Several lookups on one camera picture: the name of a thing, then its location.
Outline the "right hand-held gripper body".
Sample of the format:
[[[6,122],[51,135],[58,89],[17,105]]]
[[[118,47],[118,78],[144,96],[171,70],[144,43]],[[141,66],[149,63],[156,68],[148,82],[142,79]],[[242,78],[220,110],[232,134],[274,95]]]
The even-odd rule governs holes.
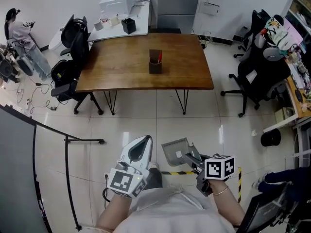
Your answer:
[[[185,162],[195,171],[196,188],[208,197],[212,193],[209,180],[226,181],[235,173],[235,156],[215,154],[213,157],[185,155]]]

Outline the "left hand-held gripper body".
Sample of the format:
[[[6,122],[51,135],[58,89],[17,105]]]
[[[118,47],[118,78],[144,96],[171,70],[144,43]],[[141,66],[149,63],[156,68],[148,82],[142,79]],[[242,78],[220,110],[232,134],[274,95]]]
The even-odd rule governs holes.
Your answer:
[[[134,161],[128,155],[121,155],[116,167],[109,174],[107,187],[118,195],[136,198],[147,185],[150,155],[143,155],[139,161]]]

